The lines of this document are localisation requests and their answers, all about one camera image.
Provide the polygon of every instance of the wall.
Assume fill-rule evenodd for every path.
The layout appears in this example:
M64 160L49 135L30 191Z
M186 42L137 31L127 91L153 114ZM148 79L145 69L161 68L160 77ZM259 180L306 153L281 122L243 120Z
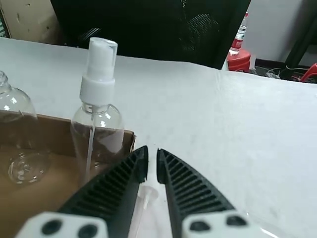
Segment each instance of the wall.
M0 0L0 8L12 38L58 43L59 24L50 0Z
M257 58L285 62L296 35L316 0L251 0L243 47ZM301 64L317 62L317 46L310 46Z

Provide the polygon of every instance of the white spray nozzle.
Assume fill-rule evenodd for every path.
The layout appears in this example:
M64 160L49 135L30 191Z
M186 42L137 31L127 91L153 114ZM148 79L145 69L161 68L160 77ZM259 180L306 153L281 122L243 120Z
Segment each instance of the white spray nozzle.
M91 80L111 81L118 44L103 38L92 37L89 42L87 74Z
M110 104L114 91L114 65L118 44L92 37L89 42L87 70L80 89L82 102L103 106Z

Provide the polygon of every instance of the bottle neck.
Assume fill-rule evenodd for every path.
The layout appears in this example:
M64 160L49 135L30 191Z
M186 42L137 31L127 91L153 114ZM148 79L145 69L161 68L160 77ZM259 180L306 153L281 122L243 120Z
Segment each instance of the bottle neck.
M11 85L8 83L8 77L0 71L0 94L11 90Z
M84 112L87 112L90 114L92 114L92 113L101 114L101 113L104 113L108 110L109 105L95 106L95 105L83 103L81 108Z

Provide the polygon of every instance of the red stool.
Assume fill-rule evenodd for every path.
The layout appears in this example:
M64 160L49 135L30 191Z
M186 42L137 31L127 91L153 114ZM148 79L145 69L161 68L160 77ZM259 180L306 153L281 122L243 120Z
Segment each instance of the red stool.
M301 78L300 82L305 83L309 77L312 77L314 75L317 75L317 63L315 63L309 70L307 70L307 72Z
M250 58L251 54L244 49L240 49L240 52L233 56L228 54L227 60L229 70L248 73L250 69Z

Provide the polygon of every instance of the white tabletop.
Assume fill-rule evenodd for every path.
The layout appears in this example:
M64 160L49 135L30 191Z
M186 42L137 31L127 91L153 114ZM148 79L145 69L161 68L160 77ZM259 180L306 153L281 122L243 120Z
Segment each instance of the white tabletop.
M86 57L83 49L0 39L0 70L49 116L70 119L80 106ZM317 237L317 85L127 57L117 57L115 79L113 104L135 131L136 148L148 145L149 184L159 191L139 237L171 237L164 186L156 182L158 147L239 210L274 224L277 235Z

